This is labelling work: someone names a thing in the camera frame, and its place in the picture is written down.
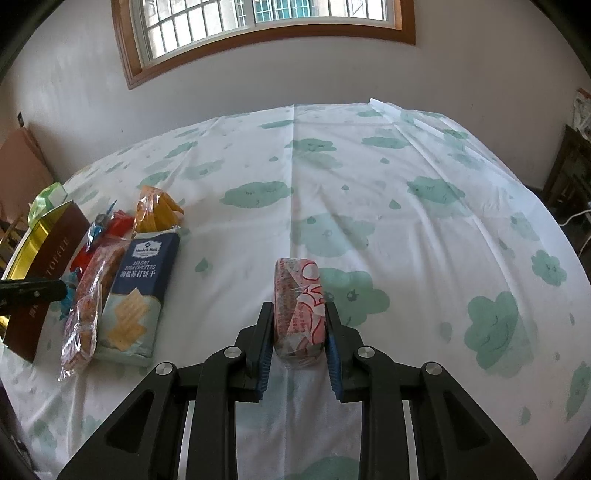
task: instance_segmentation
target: bed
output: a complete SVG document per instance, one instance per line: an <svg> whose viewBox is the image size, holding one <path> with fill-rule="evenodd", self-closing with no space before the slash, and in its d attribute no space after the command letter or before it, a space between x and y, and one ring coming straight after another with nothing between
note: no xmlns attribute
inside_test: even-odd
<svg viewBox="0 0 591 480"><path fill-rule="evenodd" d="M186 213L154 365L196 364L233 344L272 299L275 261L311 258L343 323L396 362L444 365L540 479L588 431L587 277L536 196L449 118L377 100L214 118L113 153L64 186L93 218L114 200L133 211L144 184ZM59 318L52 304L33 365L0 353L42 478L148 373L93 361L58 383ZM263 400L237 406L236 435L241 480L357 478L361 406L335 400L324 361L274 361Z"/></svg>

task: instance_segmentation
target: wooden window frame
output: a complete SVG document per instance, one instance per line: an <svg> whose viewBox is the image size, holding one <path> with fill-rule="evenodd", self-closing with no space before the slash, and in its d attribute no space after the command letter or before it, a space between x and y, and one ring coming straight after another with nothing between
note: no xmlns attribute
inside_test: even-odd
<svg viewBox="0 0 591 480"><path fill-rule="evenodd" d="M365 37L391 40L415 45L414 0L394 0L394 28L377 25L345 23L306 23L278 25L263 30L245 30L243 33L194 46L180 51L157 63L142 65L135 42L134 26L129 0L111 0L113 27L119 47L119 55L129 90L173 68L190 61L230 50L271 40L295 37Z"/></svg>

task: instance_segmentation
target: blue crackers package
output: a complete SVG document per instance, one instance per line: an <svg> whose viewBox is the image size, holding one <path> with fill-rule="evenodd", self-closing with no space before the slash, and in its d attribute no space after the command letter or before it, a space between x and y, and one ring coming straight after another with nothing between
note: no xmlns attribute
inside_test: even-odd
<svg viewBox="0 0 591 480"><path fill-rule="evenodd" d="M176 229L139 233L125 254L99 323L95 358L148 367L177 255Z"/></svg>

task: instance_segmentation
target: white wall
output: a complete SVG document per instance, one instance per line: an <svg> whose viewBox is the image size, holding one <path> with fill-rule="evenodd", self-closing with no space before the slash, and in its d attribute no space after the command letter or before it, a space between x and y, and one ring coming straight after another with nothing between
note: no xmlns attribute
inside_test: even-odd
<svg viewBox="0 0 591 480"><path fill-rule="evenodd" d="M18 128L16 117L12 116L12 108L8 99L7 89L0 86L0 145L4 143L11 130Z"/></svg>
<svg viewBox="0 0 591 480"><path fill-rule="evenodd" d="M66 0L0 89L61 180L123 146L222 114L371 96L442 112L532 186L591 79L530 0L415 0L417 46L303 38L237 48L128 91L109 0Z"/></svg>

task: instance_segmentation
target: green plastic bag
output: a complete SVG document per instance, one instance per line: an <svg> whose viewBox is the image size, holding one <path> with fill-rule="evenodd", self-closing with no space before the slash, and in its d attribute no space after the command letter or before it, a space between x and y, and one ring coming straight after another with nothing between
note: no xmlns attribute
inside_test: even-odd
<svg viewBox="0 0 591 480"><path fill-rule="evenodd" d="M31 204L28 218L29 228L33 228L39 218L47 212L64 203L67 196L68 194L59 182L55 182L49 185L46 189L43 189Z"/></svg>

